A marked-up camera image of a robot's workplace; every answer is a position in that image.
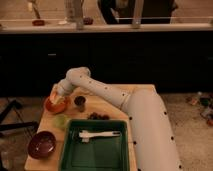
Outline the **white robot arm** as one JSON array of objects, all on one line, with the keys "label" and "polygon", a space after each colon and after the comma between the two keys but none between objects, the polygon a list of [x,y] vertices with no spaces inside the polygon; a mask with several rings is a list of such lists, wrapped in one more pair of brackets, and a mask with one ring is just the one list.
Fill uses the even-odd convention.
[{"label": "white robot arm", "polygon": [[64,79],[53,85],[50,99],[61,102],[76,87],[103,98],[132,118],[130,121],[137,168],[141,171],[182,169],[167,110],[155,90],[137,88],[132,92],[94,80],[87,67],[69,69]]}]

